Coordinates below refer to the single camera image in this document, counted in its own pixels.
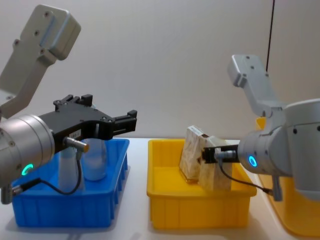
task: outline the clear plastic bottle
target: clear plastic bottle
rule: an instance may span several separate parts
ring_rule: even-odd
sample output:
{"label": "clear plastic bottle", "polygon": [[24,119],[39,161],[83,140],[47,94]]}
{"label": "clear plastic bottle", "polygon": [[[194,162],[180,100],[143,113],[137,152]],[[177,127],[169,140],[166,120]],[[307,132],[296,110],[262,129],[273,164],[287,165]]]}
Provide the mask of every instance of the clear plastic bottle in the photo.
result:
{"label": "clear plastic bottle", "polygon": [[[64,192],[72,191],[78,181],[78,167],[76,160],[76,149],[68,147],[60,152],[58,185]],[[84,190],[84,175],[82,174],[81,183],[78,190]]]}
{"label": "clear plastic bottle", "polygon": [[89,144],[89,151],[83,155],[84,178],[89,181],[98,181],[107,174],[107,148],[105,141],[89,138],[84,142]]}

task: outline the yellow plastic bin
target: yellow plastic bin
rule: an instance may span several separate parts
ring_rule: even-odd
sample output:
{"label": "yellow plastic bin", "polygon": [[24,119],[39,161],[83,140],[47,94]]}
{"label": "yellow plastic bin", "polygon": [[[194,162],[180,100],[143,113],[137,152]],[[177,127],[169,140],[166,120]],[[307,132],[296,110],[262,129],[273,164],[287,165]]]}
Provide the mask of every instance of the yellow plastic bin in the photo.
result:
{"label": "yellow plastic bin", "polygon": [[[255,187],[232,181],[231,191],[206,192],[188,184],[179,163],[184,139],[150,140],[146,194],[155,229],[235,228],[248,223],[250,197]],[[251,182],[239,163],[234,178]]]}
{"label": "yellow plastic bin", "polygon": [[[256,129],[265,127],[266,119],[256,119]],[[272,188],[272,179],[269,175],[259,175],[265,188]],[[320,237],[320,202],[311,201],[295,190],[292,177],[280,177],[283,201],[274,201],[268,196],[270,203],[283,226],[291,233],[306,236]]]}

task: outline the table surface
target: table surface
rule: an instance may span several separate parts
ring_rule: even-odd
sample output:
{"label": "table surface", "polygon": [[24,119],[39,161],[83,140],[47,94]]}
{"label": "table surface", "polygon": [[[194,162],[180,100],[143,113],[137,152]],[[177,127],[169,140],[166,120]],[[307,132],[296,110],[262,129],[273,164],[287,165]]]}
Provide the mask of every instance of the table surface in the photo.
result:
{"label": "table surface", "polygon": [[[25,228],[17,227],[12,205],[0,204],[0,238],[24,240],[294,240],[315,238],[287,233],[260,190],[250,200],[246,228],[154,230],[149,221],[147,197],[148,138],[129,138],[129,174],[109,228]],[[258,176],[248,172],[261,184]]]}

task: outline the white wall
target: white wall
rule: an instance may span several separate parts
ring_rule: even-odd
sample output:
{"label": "white wall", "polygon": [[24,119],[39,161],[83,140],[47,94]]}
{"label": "white wall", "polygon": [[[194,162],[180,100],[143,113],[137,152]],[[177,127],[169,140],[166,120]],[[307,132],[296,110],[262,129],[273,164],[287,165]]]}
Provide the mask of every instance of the white wall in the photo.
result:
{"label": "white wall", "polygon": [[82,30],[23,113],[44,114],[53,100],[90,93],[111,116],[138,110],[136,132],[126,136],[183,137],[197,125],[236,138],[254,129],[227,65],[233,54],[266,64],[272,0],[0,0],[0,70],[40,3],[68,9]]}
{"label": "white wall", "polygon": [[276,0],[269,73],[278,98],[320,97],[320,1]]}

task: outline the blue plastic bin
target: blue plastic bin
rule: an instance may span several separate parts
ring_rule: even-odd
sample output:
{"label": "blue plastic bin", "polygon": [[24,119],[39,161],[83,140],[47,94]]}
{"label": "blue plastic bin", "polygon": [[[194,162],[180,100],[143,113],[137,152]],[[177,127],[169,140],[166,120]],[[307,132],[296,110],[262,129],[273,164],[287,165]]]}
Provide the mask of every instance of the blue plastic bin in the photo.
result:
{"label": "blue plastic bin", "polygon": [[[84,181],[85,190],[72,195],[61,195],[45,184],[13,198],[15,221],[20,227],[109,227],[115,217],[115,208],[126,178],[129,140],[112,139],[107,148],[106,177],[98,181]],[[59,154],[46,165],[19,178],[19,185],[42,178],[58,185]]]}

